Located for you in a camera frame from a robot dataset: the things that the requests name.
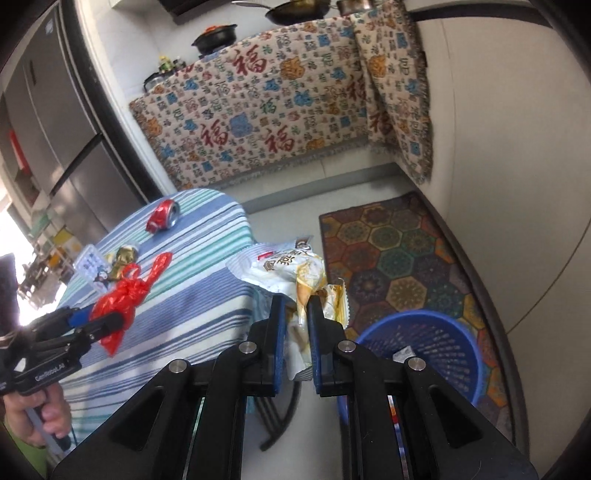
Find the red plastic bag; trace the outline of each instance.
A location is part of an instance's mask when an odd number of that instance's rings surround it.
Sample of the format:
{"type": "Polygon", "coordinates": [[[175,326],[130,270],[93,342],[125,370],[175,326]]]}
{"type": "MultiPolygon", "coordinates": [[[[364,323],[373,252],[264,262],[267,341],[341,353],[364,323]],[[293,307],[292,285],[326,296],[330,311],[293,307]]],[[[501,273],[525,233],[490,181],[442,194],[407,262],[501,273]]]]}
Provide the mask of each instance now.
{"type": "Polygon", "coordinates": [[[145,280],[139,278],[141,272],[139,265],[130,263],[124,268],[123,276],[117,282],[115,289],[99,298],[95,303],[92,312],[90,312],[91,321],[111,312],[120,312],[124,318],[121,330],[99,340],[99,343],[107,350],[109,356],[113,356],[117,352],[119,345],[123,341],[125,331],[134,322],[135,308],[144,301],[152,285],[168,268],[172,259],[172,252],[158,255],[154,260],[148,278],[145,280]]]}

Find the plastic packaging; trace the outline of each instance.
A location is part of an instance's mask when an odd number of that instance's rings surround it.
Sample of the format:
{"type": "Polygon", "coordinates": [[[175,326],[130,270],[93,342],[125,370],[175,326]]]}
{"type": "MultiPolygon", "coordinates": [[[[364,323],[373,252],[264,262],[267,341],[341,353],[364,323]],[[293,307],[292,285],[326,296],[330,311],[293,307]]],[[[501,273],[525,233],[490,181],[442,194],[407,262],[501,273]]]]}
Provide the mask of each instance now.
{"type": "Polygon", "coordinates": [[[286,311],[285,358],[290,380],[310,380],[312,365],[306,305],[318,294],[324,315],[343,327],[349,322],[344,285],[327,285],[324,261],[310,246],[310,237],[284,244],[256,244],[238,252],[226,263],[240,280],[270,293],[283,293],[295,302],[286,311]]]}
{"type": "Polygon", "coordinates": [[[110,356],[113,356],[117,352],[119,345],[123,341],[125,331],[134,322],[135,308],[144,301],[152,285],[154,285],[164,270],[168,268],[172,259],[172,252],[158,255],[154,260],[152,270],[150,270],[145,280],[139,278],[141,269],[138,264],[132,263],[127,265],[123,270],[123,277],[117,282],[115,289],[101,297],[95,303],[90,313],[91,321],[111,312],[120,312],[124,318],[123,329],[99,340],[99,343],[107,350],[110,356]]]}
{"type": "Polygon", "coordinates": [[[86,245],[74,262],[74,270],[101,295],[107,293],[111,265],[94,245],[86,245]]]}

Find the blue gripper pad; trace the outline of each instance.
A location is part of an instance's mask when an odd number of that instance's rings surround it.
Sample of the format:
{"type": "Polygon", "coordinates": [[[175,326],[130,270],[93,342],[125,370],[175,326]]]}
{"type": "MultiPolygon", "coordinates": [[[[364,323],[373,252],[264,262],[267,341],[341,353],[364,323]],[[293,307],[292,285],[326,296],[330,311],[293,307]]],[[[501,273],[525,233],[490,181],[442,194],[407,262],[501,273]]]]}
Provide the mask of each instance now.
{"type": "Polygon", "coordinates": [[[308,335],[310,337],[310,356],[312,357],[312,379],[316,393],[320,395],[322,386],[321,365],[320,365],[320,347],[318,345],[316,320],[312,314],[312,309],[308,309],[308,335]]]}
{"type": "Polygon", "coordinates": [[[275,389],[275,394],[278,394],[281,388],[281,378],[283,373],[283,356],[287,321],[285,319],[285,297],[283,295],[276,295],[274,297],[280,297],[281,301],[281,307],[279,308],[279,322],[277,326],[277,343],[275,344],[275,372],[273,379],[273,388],[275,389]]]}

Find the frying pan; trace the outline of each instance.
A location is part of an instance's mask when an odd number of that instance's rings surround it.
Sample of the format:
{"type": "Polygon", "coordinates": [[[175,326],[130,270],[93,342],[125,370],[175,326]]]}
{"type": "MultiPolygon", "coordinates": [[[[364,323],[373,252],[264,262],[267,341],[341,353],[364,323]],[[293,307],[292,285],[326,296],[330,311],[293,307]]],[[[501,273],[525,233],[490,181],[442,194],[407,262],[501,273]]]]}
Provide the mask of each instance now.
{"type": "Polygon", "coordinates": [[[269,11],[265,14],[265,17],[275,25],[282,25],[283,27],[319,20],[324,18],[330,9],[330,2],[326,0],[292,0],[275,8],[243,0],[235,0],[232,3],[240,7],[266,8],[269,11]]]}

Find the pan handle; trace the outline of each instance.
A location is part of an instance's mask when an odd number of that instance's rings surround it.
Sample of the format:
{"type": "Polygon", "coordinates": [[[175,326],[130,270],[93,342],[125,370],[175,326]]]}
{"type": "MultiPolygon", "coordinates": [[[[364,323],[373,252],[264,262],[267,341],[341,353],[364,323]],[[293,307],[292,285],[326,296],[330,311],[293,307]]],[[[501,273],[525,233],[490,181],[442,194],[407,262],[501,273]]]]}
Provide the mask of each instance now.
{"type": "Polygon", "coordinates": [[[234,5],[238,5],[239,7],[259,7],[266,8],[267,10],[272,10],[272,8],[268,5],[257,4],[255,2],[246,2],[245,0],[234,0],[232,3],[234,5]]]}

